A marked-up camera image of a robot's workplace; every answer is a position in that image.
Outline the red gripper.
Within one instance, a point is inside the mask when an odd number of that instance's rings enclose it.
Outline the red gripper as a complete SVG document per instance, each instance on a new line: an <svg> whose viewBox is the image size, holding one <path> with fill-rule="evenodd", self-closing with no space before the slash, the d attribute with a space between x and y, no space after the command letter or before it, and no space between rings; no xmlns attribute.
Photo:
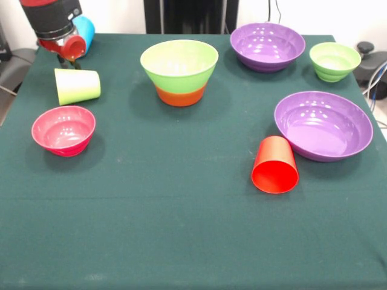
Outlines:
<svg viewBox="0 0 387 290"><path fill-rule="evenodd" d="M46 50L57 54L57 59L61 68L67 69L67 60L69 60L73 61L72 66L74 69L81 69L81 65L76 59L85 54L85 40L78 34L71 34L56 40L38 39L38 42L39 45Z"/></svg>

